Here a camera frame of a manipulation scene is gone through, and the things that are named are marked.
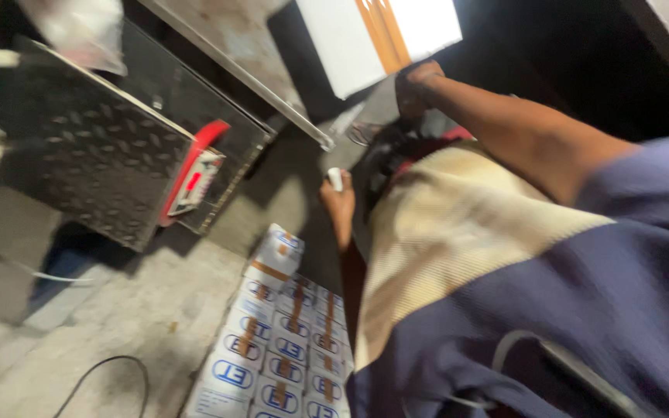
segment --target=label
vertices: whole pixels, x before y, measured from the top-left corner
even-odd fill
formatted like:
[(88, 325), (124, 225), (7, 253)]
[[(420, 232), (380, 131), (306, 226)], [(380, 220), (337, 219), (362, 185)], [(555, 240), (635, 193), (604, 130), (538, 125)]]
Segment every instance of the label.
[(302, 346), (295, 341), (273, 333), (273, 339), (268, 347), (270, 347), (274, 353), (295, 361), (302, 366), (306, 366), (306, 346)]
[(330, 403), (342, 399), (342, 385), (331, 379), (328, 375), (310, 371), (308, 380), (306, 387), (307, 394), (318, 394)]
[(290, 358), (279, 356), (272, 351), (265, 354), (265, 366), (262, 369), (262, 374), (299, 389), (303, 389), (305, 386), (304, 367), (293, 362)]
[(265, 411), (260, 406), (254, 405), (249, 411), (249, 418), (284, 418), (283, 415)]
[[(319, 286), (319, 292), (317, 293), (317, 298), (319, 298), (322, 302), (324, 302), (325, 309), (326, 309), (326, 302), (327, 300), (329, 300), (330, 293), (331, 292), (329, 290), (326, 290), (323, 287)], [(334, 293), (332, 293), (331, 297), (332, 297), (332, 303), (334, 303), (334, 307), (345, 309), (345, 302), (341, 297), (335, 295)]]
[(245, 279), (242, 283), (242, 289), (257, 300), (265, 300), (265, 302), (274, 304), (278, 299), (278, 294), (270, 286), (259, 280)]
[(262, 360), (265, 356), (265, 345), (260, 344), (255, 340), (248, 341), (246, 354), (242, 354), (244, 350), (243, 334), (234, 332), (232, 329), (224, 328), (221, 335), (218, 337), (215, 351), (221, 355), (229, 356), (237, 361), (246, 362), (250, 368), (259, 370), (262, 368)]
[(311, 367), (310, 373), (327, 373), (337, 382), (344, 381), (343, 364), (317, 347), (309, 347), (309, 363)]
[(324, 400), (310, 399), (306, 396), (304, 403), (306, 418), (340, 418), (334, 407)]
[(315, 332), (311, 334), (311, 344), (323, 349), (325, 352), (330, 352), (334, 358), (342, 360), (342, 343), (334, 338), (325, 338), (325, 334)]
[(283, 312), (275, 312), (273, 317), (273, 325), (277, 330), (288, 331), (291, 334), (299, 337), (303, 337), (306, 340), (311, 336), (311, 325), (308, 322), (305, 322), (301, 319), (297, 321), (298, 327), (294, 331), (291, 324), (291, 316), (286, 315)]
[(256, 321), (252, 338), (259, 343), (267, 344), (273, 334), (273, 327), (269, 322), (255, 318), (253, 315), (238, 309), (231, 309), (229, 311), (229, 318), (227, 319), (226, 326), (234, 332), (244, 333), (250, 326), (251, 321)]
[(229, 385), (240, 387), (241, 389), (248, 389), (254, 383), (252, 370), (235, 365), (228, 360), (215, 361), (211, 368), (211, 373), (213, 373), (213, 377), (216, 379)]
[(302, 408), (302, 390), (281, 381), (260, 376), (254, 403), (284, 417), (299, 417)]
[(239, 297), (234, 300), (231, 308), (245, 312), (266, 324), (272, 324), (273, 322), (275, 306), (265, 300), (256, 299), (246, 292), (239, 293)]
[[(296, 299), (296, 286), (285, 286), (283, 291), (280, 292), (281, 296), (287, 296), (293, 301)], [(314, 297), (303, 292), (301, 296), (301, 305), (306, 308), (311, 308), (314, 306)]]
[[(338, 322), (331, 322), (331, 336), (339, 341), (347, 339), (347, 334), (345, 333), (344, 328)], [(322, 334), (326, 334), (327, 331), (327, 315), (326, 313), (315, 312), (312, 326), (314, 329), (318, 329)]]
[(258, 385), (259, 374), (248, 361), (213, 353), (203, 365), (193, 403), (188, 409), (210, 410), (217, 416), (242, 416)]

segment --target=white wire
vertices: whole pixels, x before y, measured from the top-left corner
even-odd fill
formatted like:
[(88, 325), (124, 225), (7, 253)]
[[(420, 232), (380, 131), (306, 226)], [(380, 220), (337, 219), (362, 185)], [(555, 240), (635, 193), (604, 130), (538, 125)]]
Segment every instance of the white wire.
[(37, 273), (37, 272), (33, 272), (32, 275), (35, 276), (36, 278), (48, 279), (48, 280), (53, 280), (53, 281), (57, 281), (57, 282), (90, 282), (90, 281), (94, 280), (94, 279), (69, 279), (69, 278), (60, 278), (60, 277), (58, 277), (58, 276), (51, 276), (50, 274), (46, 274), (46, 273)]
[(28, 268), (25, 264), (22, 264), (21, 262), (15, 261), (14, 264), (17, 265), (20, 269), (23, 269), (24, 271), (28, 272), (29, 274), (32, 274), (36, 278), (53, 280), (54, 282), (90, 282), (90, 281), (94, 280), (94, 279), (60, 278), (58, 276), (52, 276), (50, 274), (41, 273), (39, 271), (32, 271), (32, 269)]

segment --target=concrete floor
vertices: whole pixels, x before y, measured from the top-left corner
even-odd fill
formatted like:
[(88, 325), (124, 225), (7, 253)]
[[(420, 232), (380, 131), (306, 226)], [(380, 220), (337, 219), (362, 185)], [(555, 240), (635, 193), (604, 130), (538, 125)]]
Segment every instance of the concrete floor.
[[(397, 117), (394, 83), (388, 78), (371, 93), (356, 120), (390, 123)], [(280, 224), (306, 243), (300, 273), (341, 294), (335, 239), (317, 193), (329, 168), (351, 168), (365, 148), (345, 135), (335, 140), (337, 147), (323, 152), (298, 128), (291, 126), (282, 131), (255, 174), (238, 188), (233, 201), (218, 217), (208, 239), (247, 256), (269, 224)]]
[[(146, 416), (176, 416), (244, 264), (208, 241), (184, 256), (162, 247), (134, 274), (100, 273), (106, 283), (50, 332), (0, 323), (0, 416), (52, 416), (90, 366), (121, 354), (149, 369)], [(136, 416), (142, 385), (132, 363), (108, 363), (89, 376), (63, 416)]]
[[(393, 81), (374, 91), (358, 120), (396, 115)], [(324, 153), (297, 128), (281, 132), (257, 171), (199, 239), (182, 227), (165, 230), (142, 257), (110, 270), (97, 265), (21, 327), (0, 322), (0, 416), (52, 416), (79, 376), (99, 360), (127, 354), (149, 369), (146, 417), (177, 416), (189, 394), (247, 255), (270, 223), (306, 242), (300, 272), (340, 292), (329, 220), (317, 200), (322, 175), (349, 168), (364, 148), (347, 138)], [(62, 416), (136, 416), (139, 370), (127, 361), (97, 369)]]

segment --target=person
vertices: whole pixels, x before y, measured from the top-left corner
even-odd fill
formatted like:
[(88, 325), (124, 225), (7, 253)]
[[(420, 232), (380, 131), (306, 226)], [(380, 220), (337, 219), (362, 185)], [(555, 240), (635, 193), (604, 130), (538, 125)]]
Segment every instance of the person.
[(669, 138), (646, 146), (452, 81), (397, 79), (403, 117), (477, 139), (390, 179), (352, 239), (325, 180), (355, 370), (352, 416), (669, 416)]

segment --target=white box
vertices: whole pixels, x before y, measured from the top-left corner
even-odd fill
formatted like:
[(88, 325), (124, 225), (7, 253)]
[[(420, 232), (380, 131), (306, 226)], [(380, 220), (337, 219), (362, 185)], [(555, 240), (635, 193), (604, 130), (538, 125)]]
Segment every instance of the white box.
[(214, 353), (203, 365), (185, 415), (192, 418), (243, 418), (258, 379), (257, 371), (248, 361)]
[(299, 345), (309, 345), (311, 338), (311, 324), (305, 320), (299, 319), (298, 332), (293, 332), (290, 329), (291, 316), (283, 312), (275, 312), (273, 315), (273, 331), (280, 336), (287, 336), (291, 341), (300, 341)]
[(289, 336), (273, 332), (273, 338), (268, 343), (268, 349), (274, 353), (306, 366), (306, 344), (300, 344)]
[[(327, 368), (326, 357), (329, 357), (330, 359), (331, 369)], [(345, 382), (345, 369), (343, 363), (314, 346), (309, 346), (309, 369), (314, 372), (329, 373), (340, 383)]]
[(352, 357), (352, 348), (345, 346), (342, 350), (342, 361), (347, 363), (350, 368), (355, 367), (355, 359)]
[(246, 312), (268, 324), (273, 322), (273, 313), (275, 312), (274, 305), (271, 305), (265, 300), (253, 298), (245, 291), (239, 292), (239, 296), (234, 300), (234, 303), (231, 304), (231, 309), (238, 309), (242, 312)]
[(306, 375), (306, 395), (318, 396), (326, 400), (324, 394), (325, 381), (329, 380), (332, 385), (332, 402), (338, 404), (345, 399), (345, 387), (338, 379), (329, 373), (310, 370)]
[(198, 380), (183, 418), (246, 418), (249, 399), (229, 396)]
[(258, 343), (266, 345), (273, 336), (273, 324), (271, 322), (265, 322), (264, 320), (255, 317), (255, 315), (250, 315), (238, 309), (231, 309), (229, 311), (229, 316), (226, 319), (226, 327), (234, 332), (238, 332), (239, 335), (244, 335), (247, 331), (249, 321), (252, 318), (257, 319), (257, 325), (254, 328), (252, 338)]
[[(382, 80), (412, 62), (428, 58), (461, 40), (456, 8), (451, 0), (391, 0), (389, 9), (396, 23), (398, 38), (404, 48), (386, 48), (379, 52), (372, 39), (362, 10), (384, 8), (378, 2), (321, 2), (297, 0), (298, 8), (311, 41), (327, 74), (334, 95), (346, 99), (373, 83)], [(377, 39), (384, 41), (383, 36)], [(404, 53), (392, 58), (395, 51)]]
[[(327, 300), (329, 300), (329, 290), (324, 289), (323, 287), (319, 286), (319, 291), (317, 291), (317, 298), (321, 299), (324, 301), (324, 306), (326, 307)], [(332, 302), (334, 303), (334, 306), (337, 308), (340, 308), (342, 310), (345, 309), (345, 301), (335, 295), (334, 293), (332, 294)]]
[(279, 403), (275, 397), (277, 385), (277, 380), (261, 375), (254, 395), (254, 404), (275, 411), (283, 418), (300, 418), (303, 391), (293, 385), (285, 385), (285, 395), (283, 401)]
[(262, 360), (265, 358), (265, 345), (260, 344), (254, 339), (249, 341), (247, 356), (242, 357), (242, 354), (239, 352), (239, 342), (243, 336), (243, 332), (236, 332), (228, 327), (224, 328), (221, 331), (221, 335), (218, 336), (218, 341), (216, 342), (216, 346), (213, 347), (213, 352), (222, 356), (228, 356), (238, 362), (245, 362), (251, 368), (259, 370), (262, 368)]
[(273, 289), (280, 291), (284, 281), (298, 269), (303, 249), (302, 240), (279, 225), (272, 224), (251, 258), (244, 276), (270, 283)]
[(249, 418), (285, 418), (283, 415), (280, 415), (276, 412), (265, 409), (261, 406), (252, 405), (252, 408), (249, 410)]
[(283, 357), (278, 356), (272, 351), (268, 351), (265, 354), (265, 364), (262, 366), (262, 374), (303, 390), (306, 385), (306, 369), (302, 365), (290, 361), (290, 370), (287, 375), (283, 375), (280, 371), (282, 361)]
[[(327, 330), (327, 315), (322, 314), (321, 312), (315, 312), (314, 313), (314, 331), (315, 332), (321, 332), (324, 334)], [(334, 320), (332, 321), (332, 327), (331, 327), (331, 334), (334, 339), (340, 340), (343, 343), (345, 342), (344, 340), (347, 340), (347, 331), (342, 327), (342, 324), (338, 324)]]
[(338, 339), (330, 337), (329, 347), (324, 347), (324, 333), (317, 330), (311, 334), (311, 341), (309, 343), (314, 347), (318, 347), (324, 353), (328, 353), (338, 361), (342, 361), (342, 352), (345, 346)]
[(349, 411), (347, 403), (328, 403), (309, 394), (303, 397), (303, 418), (341, 418), (340, 411)]
[[(329, 301), (327, 299), (317, 298), (314, 304), (314, 310), (326, 317), (329, 313)], [(345, 324), (345, 311), (339, 308), (337, 304), (332, 308), (332, 319), (339, 324)]]
[[(255, 298), (257, 300), (262, 300), (265, 302), (268, 302), (275, 306), (275, 304), (278, 301), (278, 291), (275, 290), (273, 286), (271, 286), (272, 283), (270, 283), (270, 280), (259, 280), (259, 279), (250, 279), (250, 278), (244, 278), (242, 281), (242, 291), (246, 292), (249, 294), (252, 298)], [(260, 299), (258, 296), (259, 290), (262, 286), (267, 287), (267, 290), (265, 292), (265, 296)]]
[[(296, 288), (283, 288), (283, 291), (278, 295), (277, 309), (289, 315), (293, 314), (293, 309), (296, 305), (294, 298)], [(314, 314), (314, 297), (303, 292), (301, 296), (301, 311), (299, 318), (311, 323)]]

